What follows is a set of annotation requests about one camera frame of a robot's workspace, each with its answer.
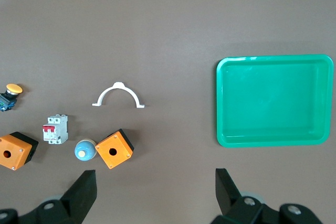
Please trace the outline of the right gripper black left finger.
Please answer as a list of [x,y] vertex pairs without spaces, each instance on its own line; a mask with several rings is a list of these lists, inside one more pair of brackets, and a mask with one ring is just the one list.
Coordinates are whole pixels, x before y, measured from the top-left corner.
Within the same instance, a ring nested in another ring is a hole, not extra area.
[[1,223],[82,223],[97,198],[96,171],[86,170],[61,196],[19,216],[15,209],[1,210]]

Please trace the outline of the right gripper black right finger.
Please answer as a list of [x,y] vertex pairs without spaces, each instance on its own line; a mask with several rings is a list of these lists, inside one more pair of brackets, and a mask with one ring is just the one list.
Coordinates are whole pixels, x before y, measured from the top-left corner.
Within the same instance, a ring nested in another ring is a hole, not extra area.
[[289,203],[274,210],[253,196],[243,196],[225,168],[215,170],[215,191],[222,214],[212,223],[322,223],[309,208]]

